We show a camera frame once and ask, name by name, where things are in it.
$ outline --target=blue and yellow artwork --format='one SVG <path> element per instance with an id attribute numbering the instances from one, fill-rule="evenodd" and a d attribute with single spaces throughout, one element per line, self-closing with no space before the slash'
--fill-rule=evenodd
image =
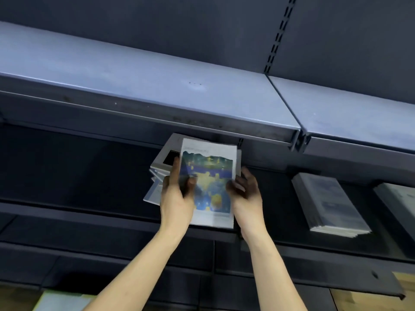
<path id="1" fill-rule="evenodd" d="M 197 177 L 195 208 L 229 214 L 231 202 L 226 193 L 226 183 L 232 179 L 231 159 L 220 156 L 203 156 L 184 151 L 180 177 Z"/>

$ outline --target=wooden floor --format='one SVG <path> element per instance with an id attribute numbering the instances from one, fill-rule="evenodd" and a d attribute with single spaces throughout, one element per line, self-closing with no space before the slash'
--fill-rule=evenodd
<path id="1" fill-rule="evenodd" d="M 363 294 L 331 289 L 338 311 L 415 311 L 415 275 L 395 273 L 405 289 L 406 298 Z M 32 311 L 41 292 L 0 285 L 1 311 Z M 146 306 L 145 311 L 166 311 L 164 308 Z"/>

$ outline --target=person's right hand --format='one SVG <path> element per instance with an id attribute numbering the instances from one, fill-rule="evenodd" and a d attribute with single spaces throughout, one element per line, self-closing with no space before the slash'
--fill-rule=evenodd
<path id="1" fill-rule="evenodd" d="M 231 198 L 231 206 L 236 221 L 241 227 L 242 236 L 249 243 L 255 238 L 267 235 L 267 229 L 262 213 L 262 198 L 258 189 L 257 179 L 246 167 L 242 167 L 242 174 L 246 179 L 236 176 L 235 182 L 240 184 L 245 192 L 229 182 L 226 191 Z"/>

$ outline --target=stack of books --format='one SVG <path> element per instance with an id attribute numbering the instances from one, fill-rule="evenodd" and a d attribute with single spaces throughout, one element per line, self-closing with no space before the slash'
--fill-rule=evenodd
<path id="1" fill-rule="evenodd" d="M 335 178 L 301 172 L 292 183 L 311 231 L 349 238 L 371 232 Z"/>
<path id="2" fill-rule="evenodd" d="M 415 240 L 415 188 L 382 183 L 373 190 Z"/>
<path id="3" fill-rule="evenodd" d="M 172 134 L 150 166 L 154 183 L 144 201 L 160 205 L 163 179 L 170 174 L 175 157 L 180 158 L 182 188 L 189 177 L 197 178 L 191 224 L 233 228 L 234 216 L 225 187 L 241 173 L 241 150 L 234 145 Z"/>

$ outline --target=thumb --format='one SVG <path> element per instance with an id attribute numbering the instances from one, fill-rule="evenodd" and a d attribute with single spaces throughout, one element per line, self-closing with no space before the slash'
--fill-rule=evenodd
<path id="1" fill-rule="evenodd" d="M 189 199 L 191 201 L 194 201 L 196 182 L 197 182 L 197 179 L 194 178 L 194 177 L 190 177 L 187 180 L 186 194 L 184 196 L 185 199 Z"/>
<path id="2" fill-rule="evenodd" d="M 236 188 L 235 184 L 231 180 L 226 183 L 226 192 L 229 194 L 231 200 L 236 197 L 245 196 L 245 193 L 242 190 Z"/>

